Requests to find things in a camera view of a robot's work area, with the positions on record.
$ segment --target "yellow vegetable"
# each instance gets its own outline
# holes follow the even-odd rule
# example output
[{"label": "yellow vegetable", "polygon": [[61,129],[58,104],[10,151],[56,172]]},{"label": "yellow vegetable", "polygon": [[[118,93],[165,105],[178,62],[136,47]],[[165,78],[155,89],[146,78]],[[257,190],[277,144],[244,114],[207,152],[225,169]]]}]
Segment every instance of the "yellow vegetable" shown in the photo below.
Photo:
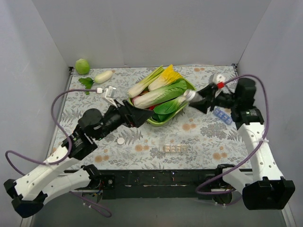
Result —
[{"label": "yellow vegetable", "polygon": [[149,86],[148,89],[150,91],[153,91],[157,88],[160,88],[162,86],[168,85],[172,82],[174,82],[177,79],[182,78],[182,76],[175,72],[172,65],[169,65],[161,74],[160,76],[155,79]]}]

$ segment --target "cable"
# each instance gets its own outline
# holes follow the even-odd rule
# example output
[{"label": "cable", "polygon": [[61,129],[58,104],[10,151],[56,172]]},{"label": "cable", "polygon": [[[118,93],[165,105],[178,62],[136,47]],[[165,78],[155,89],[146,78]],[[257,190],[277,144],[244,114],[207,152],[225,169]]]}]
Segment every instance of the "cable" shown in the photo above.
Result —
[{"label": "cable", "polygon": [[[234,77],[228,81],[226,81],[224,83],[224,85],[234,81],[234,80],[237,80],[237,79],[240,79],[242,77],[253,77],[255,78],[257,81],[259,81],[259,83],[261,84],[261,87],[263,89],[263,93],[264,93],[264,99],[265,99],[265,106],[266,106],[266,126],[265,126],[265,130],[264,130],[264,134],[262,135],[262,138],[265,139],[266,135],[267,135],[267,132],[268,132],[268,129],[269,129],[269,107],[268,107],[268,100],[267,100],[267,94],[266,94],[266,90],[265,90],[265,87],[264,87],[264,84],[263,82],[260,80],[259,77],[255,76],[255,75],[251,75],[251,74],[245,74],[245,75],[242,75],[242,76],[238,76],[238,77]],[[208,185],[209,183],[213,182],[213,181],[216,181],[218,179],[220,179],[221,177],[229,174],[231,171],[234,171],[235,169],[239,168],[241,165],[245,164],[256,152],[257,150],[259,150],[259,148],[261,147],[261,145],[263,144],[263,141],[260,141],[259,144],[256,146],[256,148],[243,160],[241,161],[240,163],[238,163],[236,166],[232,167],[231,169],[227,170],[226,172],[222,173],[222,174],[219,174],[205,182],[203,182],[202,184],[200,184],[198,187],[196,187],[196,193],[198,194],[201,194],[201,195],[218,195],[218,194],[227,194],[227,193],[231,193],[232,191],[234,190],[230,190],[230,191],[226,191],[226,192],[200,192],[200,190],[205,187],[206,185]]]},{"label": "cable", "polygon": [[58,100],[61,96],[65,95],[65,94],[67,94],[67,93],[69,93],[69,92],[73,92],[73,91],[91,91],[91,92],[94,91],[94,92],[96,92],[97,90],[96,90],[96,89],[72,89],[72,90],[67,90],[67,91],[64,91],[64,92],[60,93],[60,94],[53,100],[52,107],[51,107],[52,119],[53,119],[53,121],[55,122],[55,125],[58,126],[58,128],[63,132],[63,134],[66,136],[66,138],[67,138],[67,140],[68,140],[68,152],[67,152],[66,155],[65,155],[63,158],[61,158],[60,160],[55,161],[55,162],[50,162],[50,163],[47,164],[47,163],[45,163],[45,162],[37,161],[37,160],[34,160],[34,159],[32,159],[32,158],[26,157],[26,156],[24,156],[24,155],[22,155],[22,154],[19,154],[18,152],[13,151],[13,150],[8,150],[8,151],[6,151],[6,152],[5,152],[5,158],[7,159],[8,163],[11,165],[11,167],[13,167],[14,170],[16,170],[16,171],[17,171],[18,173],[20,173],[21,175],[24,175],[24,174],[23,174],[20,170],[18,170],[18,168],[11,162],[11,160],[10,160],[10,158],[9,158],[9,153],[14,154],[14,155],[16,155],[16,156],[18,156],[18,157],[20,157],[20,158],[23,158],[23,159],[25,159],[25,160],[27,160],[27,161],[30,161],[30,162],[33,162],[33,163],[36,163],[36,164],[39,164],[39,165],[56,165],[56,164],[62,162],[63,160],[65,160],[65,159],[68,157],[68,155],[70,155],[70,153],[71,153],[71,147],[72,147],[71,139],[70,139],[69,135],[67,134],[67,132],[64,130],[64,128],[63,128],[63,127],[59,124],[59,122],[57,121],[57,119],[56,119],[56,117],[55,117],[55,115],[54,115],[54,112],[53,112],[53,108],[54,108],[55,103],[57,102],[57,100]]},{"label": "cable", "polygon": [[98,209],[95,208],[95,207],[91,207],[91,208],[93,208],[94,210],[96,210],[98,213],[100,213],[101,215],[103,215],[103,216],[106,217],[106,218],[110,218],[110,217],[113,215],[112,212],[111,212],[111,211],[109,210],[109,208],[107,208],[107,207],[104,207],[104,206],[102,206],[102,205],[100,205],[100,204],[97,204],[97,203],[95,203],[95,202],[92,202],[92,201],[90,201],[89,199],[86,199],[86,198],[84,198],[84,197],[82,197],[82,196],[80,196],[80,195],[77,195],[77,194],[74,193],[74,192],[70,192],[70,194],[75,195],[75,196],[77,196],[78,198],[80,198],[80,199],[82,199],[82,200],[85,200],[85,201],[89,202],[90,204],[92,204],[92,205],[94,205],[94,206],[97,206],[97,207],[100,207],[101,209],[106,210],[108,214],[106,214],[106,213],[104,213],[104,212],[98,210]]}]

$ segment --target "floral tablecloth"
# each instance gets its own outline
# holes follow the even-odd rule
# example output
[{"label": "floral tablecloth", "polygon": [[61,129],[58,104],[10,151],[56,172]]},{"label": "floral tablecloth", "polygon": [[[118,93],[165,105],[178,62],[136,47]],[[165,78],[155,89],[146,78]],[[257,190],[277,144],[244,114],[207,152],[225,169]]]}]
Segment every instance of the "floral tablecloth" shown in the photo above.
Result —
[{"label": "floral tablecloth", "polygon": [[[94,78],[106,70],[112,70],[113,76],[102,84],[117,88],[115,98],[122,101],[127,98],[128,89],[146,77],[155,68],[116,68],[91,69],[85,77]],[[189,80],[197,90],[208,84],[212,74],[222,73],[227,79],[234,77],[232,66],[176,66],[182,76]],[[70,89],[83,88],[78,81],[84,77],[73,72]],[[71,92],[66,98],[60,124],[71,134],[78,119],[90,109],[97,108],[102,113],[108,104],[101,95],[84,92]],[[125,143],[117,144],[123,137]],[[60,130],[56,133],[53,150],[64,140]],[[185,107],[174,119],[162,127],[145,123],[140,128],[119,127],[100,141],[98,149],[70,169],[79,169],[81,165],[94,164],[98,169],[212,169],[218,164],[237,164],[247,156],[247,151],[234,123],[227,125],[212,113],[202,114],[191,107]],[[187,151],[167,153],[165,144],[186,144]],[[243,168],[251,168],[250,163]]]}]

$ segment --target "purple cable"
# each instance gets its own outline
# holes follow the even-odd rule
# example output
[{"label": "purple cable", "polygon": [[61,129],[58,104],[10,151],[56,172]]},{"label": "purple cable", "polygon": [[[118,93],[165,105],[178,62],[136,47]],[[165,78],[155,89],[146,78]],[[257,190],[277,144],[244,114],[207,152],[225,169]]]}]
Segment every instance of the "purple cable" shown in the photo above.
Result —
[{"label": "purple cable", "polygon": [[[57,101],[61,96],[65,95],[66,93],[72,92],[72,91],[92,91],[92,92],[94,91],[94,92],[96,92],[97,90],[96,90],[96,89],[72,89],[72,90],[67,90],[67,91],[64,91],[64,92],[60,93],[60,94],[54,99],[54,101],[53,101],[53,103],[52,103],[52,107],[51,107],[52,119],[53,119],[53,121],[55,122],[55,124],[58,126],[58,128],[64,133],[64,135],[66,136],[66,138],[67,138],[67,140],[68,140],[68,152],[67,152],[66,155],[65,155],[63,158],[61,158],[60,160],[55,161],[55,162],[50,162],[50,163],[48,163],[49,165],[56,165],[56,164],[62,162],[62,161],[65,160],[65,159],[68,157],[68,155],[71,153],[71,147],[72,147],[71,139],[70,139],[69,135],[67,134],[67,132],[64,130],[64,128],[63,128],[63,127],[59,124],[59,122],[57,121],[57,119],[56,119],[56,117],[55,117],[55,115],[54,115],[54,113],[53,113],[53,107],[54,107],[56,101]],[[17,171],[18,173],[20,173],[21,175],[24,175],[24,174],[23,174],[20,170],[18,170],[17,167],[15,167],[14,164],[11,162],[11,160],[10,160],[10,158],[9,158],[9,153],[14,154],[14,155],[16,155],[16,156],[18,156],[18,157],[20,157],[20,158],[23,158],[23,159],[25,159],[25,160],[27,160],[27,161],[30,161],[30,162],[33,162],[33,163],[36,163],[36,164],[39,164],[39,165],[46,165],[45,162],[41,162],[41,161],[37,161],[37,160],[31,159],[31,158],[26,157],[26,156],[24,156],[24,155],[22,155],[22,154],[19,154],[18,152],[13,151],[13,150],[8,150],[8,151],[6,151],[6,152],[5,152],[5,158],[7,159],[8,163],[11,165],[11,167],[13,167],[14,170],[16,170],[16,171]]]},{"label": "purple cable", "polygon": [[[266,120],[267,120],[267,122],[266,122],[265,130],[264,130],[264,134],[263,134],[262,138],[265,139],[265,137],[267,135],[267,132],[268,132],[268,129],[269,129],[269,109],[268,109],[268,100],[267,100],[266,90],[265,90],[264,84],[260,80],[260,78],[257,77],[257,76],[255,76],[255,75],[245,74],[245,75],[238,76],[238,77],[235,77],[235,78],[232,78],[232,79],[226,81],[224,83],[224,85],[226,85],[226,84],[228,84],[228,83],[230,83],[230,82],[232,82],[232,81],[234,81],[236,79],[240,79],[242,77],[253,77],[253,78],[255,78],[256,80],[259,81],[259,83],[261,84],[261,87],[263,89],[264,99],[265,99],[265,106],[266,106]],[[196,187],[196,193],[201,194],[201,195],[218,195],[218,194],[228,194],[228,193],[231,193],[232,191],[234,191],[234,190],[230,190],[230,191],[226,191],[226,192],[200,192],[200,190],[203,187],[205,187],[206,185],[208,185],[209,183],[220,179],[224,175],[229,174],[231,171],[234,171],[235,169],[239,168],[241,165],[245,164],[257,152],[257,150],[259,150],[259,148],[261,147],[262,144],[263,144],[263,141],[260,141],[259,144],[256,146],[256,148],[243,161],[241,161],[240,163],[238,163],[233,168],[227,170],[225,173],[217,175],[217,176],[209,179],[208,181],[205,181],[202,184],[200,184],[198,187]]]},{"label": "purple cable", "polygon": [[97,203],[95,203],[95,202],[92,202],[92,201],[90,201],[89,199],[86,199],[86,198],[84,198],[84,197],[82,197],[82,196],[80,196],[80,195],[77,195],[77,194],[74,193],[74,192],[70,192],[70,194],[72,194],[72,195],[74,195],[74,196],[77,196],[78,198],[80,198],[80,199],[82,199],[82,200],[85,200],[85,201],[89,202],[90,204],[92,204],[92,205],[94,205],[94,206],[97,206],[97,207],[100,207],[101,209],[106,210],[108,214],[106,214],[106,213],[104,213],[104,212],[98,210],[98,209],[95,208],[95,207],[92,207],[94,210],[96,210],[97,212],[99,212],[100,214],[102,214],[104,217],[110,218],[110,217],[112,216],[112,212],[109,210],[109,208],[104,207],[104,206],[102,206],[102,205],[100,205],[100,204],[97,204]]}]

